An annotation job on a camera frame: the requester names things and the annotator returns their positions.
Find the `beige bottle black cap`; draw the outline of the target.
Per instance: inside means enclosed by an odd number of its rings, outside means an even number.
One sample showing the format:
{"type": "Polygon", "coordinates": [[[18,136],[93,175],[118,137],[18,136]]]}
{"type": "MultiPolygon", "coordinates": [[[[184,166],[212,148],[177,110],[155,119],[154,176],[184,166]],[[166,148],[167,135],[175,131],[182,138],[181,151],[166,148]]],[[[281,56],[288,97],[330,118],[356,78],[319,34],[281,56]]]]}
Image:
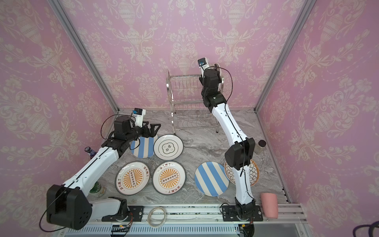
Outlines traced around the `beige bottle black cap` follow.
{"type": "Polygon", "coordinates": [[[266,147],[266,141],[260,140],[259,142],[256,143],[254,152],[259,155],[263,152],[263,150],[266,147]]]}

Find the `orange sunburst plate left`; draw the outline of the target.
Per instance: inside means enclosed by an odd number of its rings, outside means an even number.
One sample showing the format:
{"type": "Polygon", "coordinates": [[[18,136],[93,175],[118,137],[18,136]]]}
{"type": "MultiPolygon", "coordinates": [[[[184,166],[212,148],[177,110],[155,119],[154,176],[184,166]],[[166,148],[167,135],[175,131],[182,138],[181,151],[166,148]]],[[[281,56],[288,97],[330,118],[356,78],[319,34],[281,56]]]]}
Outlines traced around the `orange sunburst plate left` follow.
{"type": "Polygon", "coordinates": [[[150,174],[150,170],[145,163],[128,163],[117,173],[115,187],[122,195],[135,195],[146,188],[150,180],[150,174]]]}

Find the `floral mandala patterned plate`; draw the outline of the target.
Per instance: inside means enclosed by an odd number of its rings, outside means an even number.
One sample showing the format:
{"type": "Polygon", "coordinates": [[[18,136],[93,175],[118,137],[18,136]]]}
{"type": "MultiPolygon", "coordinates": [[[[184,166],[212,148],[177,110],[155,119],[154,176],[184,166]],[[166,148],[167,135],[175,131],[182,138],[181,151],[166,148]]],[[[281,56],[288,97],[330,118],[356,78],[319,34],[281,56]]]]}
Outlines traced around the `floral mandala patterned plate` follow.
{"type": "MultiPolygon", "coordinates": [[[[234,173],[232,171],[232,168],[228,165],[227,162],[224,163],[224,170],[225,170],[225,173],[226,173],[226,176],[227,176],[228,180],[232,184],[235,185],[234,173]]],[[[260,175],[260,172],[259,172],[259,168],[258,168],[257,164],[255,163],[254,160],[251,160],[250,161],[250,166],[249,166],[250,186],[254,186],[258,182],[259,175],[260,175]]]]}

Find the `white plate green quatrefoil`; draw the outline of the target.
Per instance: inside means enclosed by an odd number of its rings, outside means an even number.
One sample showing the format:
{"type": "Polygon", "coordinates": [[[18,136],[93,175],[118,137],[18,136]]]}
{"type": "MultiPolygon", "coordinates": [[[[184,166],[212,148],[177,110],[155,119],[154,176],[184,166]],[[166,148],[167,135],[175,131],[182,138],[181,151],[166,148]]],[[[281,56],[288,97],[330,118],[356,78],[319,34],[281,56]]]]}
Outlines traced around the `white plate green quatrefoil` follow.
{"type": "Polygon", "coordinates": [[[154,143],[155,155],[164,161],[171,161],[178,158],[184,150],[181,138],[173,134],[159,137],[154,143]]]}

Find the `pink cup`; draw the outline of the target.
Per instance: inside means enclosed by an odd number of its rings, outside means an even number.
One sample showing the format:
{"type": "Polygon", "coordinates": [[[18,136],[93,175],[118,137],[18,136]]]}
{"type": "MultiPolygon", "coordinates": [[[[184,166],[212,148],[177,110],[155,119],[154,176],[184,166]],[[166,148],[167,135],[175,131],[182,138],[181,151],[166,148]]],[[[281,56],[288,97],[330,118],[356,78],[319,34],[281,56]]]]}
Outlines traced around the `pink cup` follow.
{"type": "Polygon", "coordinates": [[[261,193],[260,197],[265,217],[278,219],[279,211],[277,195],[273,193],[261,193]]]}

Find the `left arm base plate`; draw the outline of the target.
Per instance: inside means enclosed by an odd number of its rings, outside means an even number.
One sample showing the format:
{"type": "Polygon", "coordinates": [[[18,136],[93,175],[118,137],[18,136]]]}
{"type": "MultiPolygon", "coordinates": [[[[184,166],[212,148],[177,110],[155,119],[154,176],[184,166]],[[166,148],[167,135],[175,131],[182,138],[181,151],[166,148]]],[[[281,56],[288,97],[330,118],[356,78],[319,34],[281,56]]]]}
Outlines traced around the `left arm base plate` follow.
{"type": "Polygon", "coordinates": [[[102,222],[141,222],[144,206],[121,207],[114,215],[102,217],[102,222]]]}

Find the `orange sunburst plate right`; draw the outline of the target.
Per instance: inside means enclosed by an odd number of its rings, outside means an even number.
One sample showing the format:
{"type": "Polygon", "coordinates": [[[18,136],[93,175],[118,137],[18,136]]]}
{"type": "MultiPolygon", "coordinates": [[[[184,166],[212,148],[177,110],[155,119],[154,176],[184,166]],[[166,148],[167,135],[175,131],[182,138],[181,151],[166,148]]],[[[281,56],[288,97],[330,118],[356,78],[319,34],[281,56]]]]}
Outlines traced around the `orange sunburst plate right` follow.
{"type": "Polygon", "coordinates": [[[174,161],[159,165],[152,176],[154,189],[162,195],[173,195],[179,192],[187,179],[184,167],[174,161]]]}

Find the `orange sunburst plate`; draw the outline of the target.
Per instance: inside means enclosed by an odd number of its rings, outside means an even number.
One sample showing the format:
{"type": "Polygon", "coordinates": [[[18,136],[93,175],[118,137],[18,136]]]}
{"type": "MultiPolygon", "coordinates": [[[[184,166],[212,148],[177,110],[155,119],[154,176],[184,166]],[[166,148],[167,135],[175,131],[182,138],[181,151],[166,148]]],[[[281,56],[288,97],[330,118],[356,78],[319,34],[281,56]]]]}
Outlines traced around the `orange sunburst plate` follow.
{"type": "Polygon", "coordinates": [[[150,180],[150,174],[150,170],[145,163],[128,163],[117,173],[115,187],[122,195],[135,195],[146,188],[150,180]]]}
{"type": "Polygon", "coordinates": [[[179,192],[187,179],[184,167],[174,161],[159,165],[152,176],[154,189],[162,195],[173,195],[179,192]]]}

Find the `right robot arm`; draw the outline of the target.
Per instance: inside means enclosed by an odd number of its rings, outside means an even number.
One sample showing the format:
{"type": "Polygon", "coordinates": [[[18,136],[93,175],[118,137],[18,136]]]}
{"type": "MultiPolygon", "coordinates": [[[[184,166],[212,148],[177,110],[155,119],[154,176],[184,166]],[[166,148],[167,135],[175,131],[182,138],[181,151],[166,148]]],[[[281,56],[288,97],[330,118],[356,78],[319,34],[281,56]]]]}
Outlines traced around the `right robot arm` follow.
{"type": "Polygon", "coordinates": [[[199,81],[202,84],[203,103],[221,125],[230,146],[225,153],[225,159],[234,173],[237,216],[241,220],[253,220],[254,215],[258,213],[258,207],[251,191],[249,173],[255,140],[247,137],[239,127],[229,109],[227,99],[219,91],[219,84],[222,82],[220,71],[214,66],[201,68],[199,81]]]}

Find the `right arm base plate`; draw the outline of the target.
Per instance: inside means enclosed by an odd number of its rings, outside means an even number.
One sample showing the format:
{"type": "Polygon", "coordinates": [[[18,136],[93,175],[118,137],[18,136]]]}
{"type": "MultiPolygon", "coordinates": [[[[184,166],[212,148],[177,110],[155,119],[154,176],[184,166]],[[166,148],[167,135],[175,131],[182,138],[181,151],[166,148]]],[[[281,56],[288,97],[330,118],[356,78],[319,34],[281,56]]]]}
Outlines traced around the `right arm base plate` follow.
{"type": "Polygon", "coordinates": [[[262,222],[263,212],[261,211],[261,207],[256,205],[253,209],[252,214],[249,214],[246,218],[240,218],[235,209],[235,205],[228,205],[227,203],[223,203],[220,207],[220,212],[223,216],[224,222],[262,222]]]}

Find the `blue striped plate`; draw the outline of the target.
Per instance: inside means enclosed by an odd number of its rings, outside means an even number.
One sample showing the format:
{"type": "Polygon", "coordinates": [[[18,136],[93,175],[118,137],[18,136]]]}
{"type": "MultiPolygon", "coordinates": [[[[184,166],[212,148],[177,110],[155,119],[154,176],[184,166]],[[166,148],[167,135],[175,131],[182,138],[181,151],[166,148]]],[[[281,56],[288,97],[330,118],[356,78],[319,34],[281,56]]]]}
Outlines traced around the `blue striped plate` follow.
{"type": "Polygon", "coordinates": [[[194,180],[197,188],[210,197],[223,194],[230,183],[224,167],[216,162],[202,163],[195,171],[194,180]]]}
{"type": "Polygon", "coordinates": [[[130,143],[131,154],[137,158],[145,159],[150,158],[154,155],[154,143],[158,139],[155,137],[140,137],[136,141],[130,143]]]}

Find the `blue striped plate far left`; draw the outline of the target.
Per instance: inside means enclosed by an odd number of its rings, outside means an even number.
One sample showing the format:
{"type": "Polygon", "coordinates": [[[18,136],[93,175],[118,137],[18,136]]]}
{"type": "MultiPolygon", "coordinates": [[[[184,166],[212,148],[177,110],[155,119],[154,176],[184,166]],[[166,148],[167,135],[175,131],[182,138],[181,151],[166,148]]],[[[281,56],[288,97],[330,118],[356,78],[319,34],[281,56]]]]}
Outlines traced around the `blue striped plate far left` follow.
{"type": "Polygon", "coordinates": [[[136,141],[130,143],[131,154],[137,158],[145,159],[150,158],[154,155],[154,143],[158,139],[155,137],[140,137],[136,141]]]}

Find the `purple bottle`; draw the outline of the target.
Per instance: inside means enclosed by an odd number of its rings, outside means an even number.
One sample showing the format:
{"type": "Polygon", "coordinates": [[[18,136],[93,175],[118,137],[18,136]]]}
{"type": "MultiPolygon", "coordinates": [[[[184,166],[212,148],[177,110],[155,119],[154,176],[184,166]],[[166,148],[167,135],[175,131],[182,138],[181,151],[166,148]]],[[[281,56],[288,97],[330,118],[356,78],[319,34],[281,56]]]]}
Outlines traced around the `purple bottle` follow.
{"type": "Polygon", "coordinates": [[[93,159],[97,154],[97,152],[89,146],[85,147],[84,151],[90,156],[90,159],[93,159]]]}

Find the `clear tape roll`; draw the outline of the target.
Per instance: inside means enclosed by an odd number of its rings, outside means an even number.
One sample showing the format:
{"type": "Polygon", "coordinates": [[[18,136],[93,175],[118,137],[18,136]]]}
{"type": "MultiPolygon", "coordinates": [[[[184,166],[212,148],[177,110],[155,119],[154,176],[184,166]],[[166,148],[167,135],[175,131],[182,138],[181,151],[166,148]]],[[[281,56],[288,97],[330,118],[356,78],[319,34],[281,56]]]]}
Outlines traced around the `clear tape roll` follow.
{"type": "Polygon", "coordinates": [[[160,228],[162,227],[167,220],[166,210],[161,207],[154,207],[148,214],[147,223],[152,228],[160,228]]]}

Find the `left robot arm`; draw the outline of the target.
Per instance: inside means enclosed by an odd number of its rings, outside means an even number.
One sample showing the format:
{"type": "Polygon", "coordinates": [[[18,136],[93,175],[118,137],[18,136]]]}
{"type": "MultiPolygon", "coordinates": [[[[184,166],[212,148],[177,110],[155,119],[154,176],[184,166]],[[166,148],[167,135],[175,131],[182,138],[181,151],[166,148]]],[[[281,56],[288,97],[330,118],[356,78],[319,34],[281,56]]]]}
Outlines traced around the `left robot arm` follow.
{"type": "Polygon", "coordinates": [[[114,130],[105,139],[97,154],[62,185],[52,185],[46,193],[46,210],[42,214],[49,224],[60,229],[82,229],[89,221],[133,221],[127,200],[109,197],[89,202],[90,190],[140,137],[155,137],[161,125],[143,120],[142,115],[122,115],[115,119],[114,130]]]}

